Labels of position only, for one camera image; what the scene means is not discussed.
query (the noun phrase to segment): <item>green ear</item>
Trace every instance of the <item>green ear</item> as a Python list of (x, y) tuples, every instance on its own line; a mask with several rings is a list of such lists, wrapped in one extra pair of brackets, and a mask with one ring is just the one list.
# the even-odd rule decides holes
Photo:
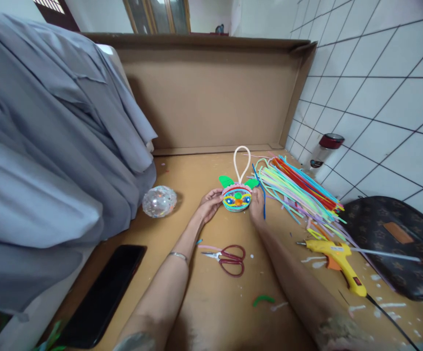
[(249, 179), (244, 183), (244, 185), (247, 185), (250, 189), (255, 188), (259, 184), (259, 181), (256, 179)]
[(229, 185), (233, 185), (234, 181), (226, 175), (220, 176), (220, 183), (223, 188), (227, 188)]

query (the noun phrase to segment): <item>white pipe cleaner loop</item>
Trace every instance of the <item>white pipe cleaner loop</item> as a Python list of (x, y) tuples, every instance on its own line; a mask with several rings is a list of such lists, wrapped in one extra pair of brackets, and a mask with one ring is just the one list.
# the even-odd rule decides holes
[[(239, 171), (237, 170), (237, 163), (236, 163), (236, 155), (237, 155), (237, 151), (239, 151), (239, 149), (246, 149), (248, 156), (249, 156), (247, 166), (246, 166), (245, 170), (242, 172), (241, 175), (239, 175)], [(234, 169), (236, 170), (237, 182), (239, 184), (242, 184), (242, 179), (244, 178), (245, 172), (247, 172), (247, 170), (249, 169), (249, 166), (250, 166), (250, 150), (247, 148), (247, 146), (241, 145), (234, 151)]]

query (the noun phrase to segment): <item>brown handbag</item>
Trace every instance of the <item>brown handbag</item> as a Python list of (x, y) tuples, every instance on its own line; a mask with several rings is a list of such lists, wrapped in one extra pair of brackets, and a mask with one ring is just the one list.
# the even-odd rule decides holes
[(360, 248), (421, 259), (414, 262), (367, 254), (395, 290), (423, 301), (423, 214), (391, 197), (372, 196), (346, 204), (340, 217)]

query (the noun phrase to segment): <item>silver bracelet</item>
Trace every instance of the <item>silver bracelet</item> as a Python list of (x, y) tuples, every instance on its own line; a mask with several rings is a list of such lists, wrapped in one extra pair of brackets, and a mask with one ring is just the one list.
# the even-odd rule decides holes
[(185, 256), (184, 254), (177, 253), (177, 252), (174, 252), (173, 251), (173, 252), (170, 252), (169, 255), (180, 257), (181, 259), (183, 259), (185, 261), (186, 264), (188, 264), (188, 262), (187, 262), (187, 256)]

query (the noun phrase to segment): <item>clear plastic ball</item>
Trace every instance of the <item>clear plastic ball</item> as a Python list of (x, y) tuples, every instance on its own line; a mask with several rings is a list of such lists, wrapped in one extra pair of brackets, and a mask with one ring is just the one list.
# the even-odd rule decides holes
[(177, 203), (177, 195), (169, 187), (160, 185), (150, 189), (143, 197), (143, 211), (150, 217), (160, 218), (170, 214)]

